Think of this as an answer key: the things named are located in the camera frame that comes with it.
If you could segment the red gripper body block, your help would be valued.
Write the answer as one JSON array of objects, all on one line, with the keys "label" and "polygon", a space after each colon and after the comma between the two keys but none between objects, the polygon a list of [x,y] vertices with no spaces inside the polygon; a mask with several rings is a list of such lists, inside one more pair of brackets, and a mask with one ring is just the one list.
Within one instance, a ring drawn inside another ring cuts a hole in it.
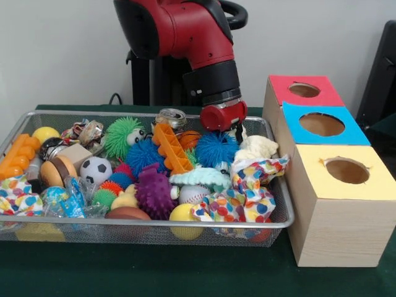
[{"label": "red gripper body block", "polygon": [[208,131],[228,131],[241,124],[247,113],[248,108],[244,101],[231,100],[220,105],[203,107],[200,121]]}]

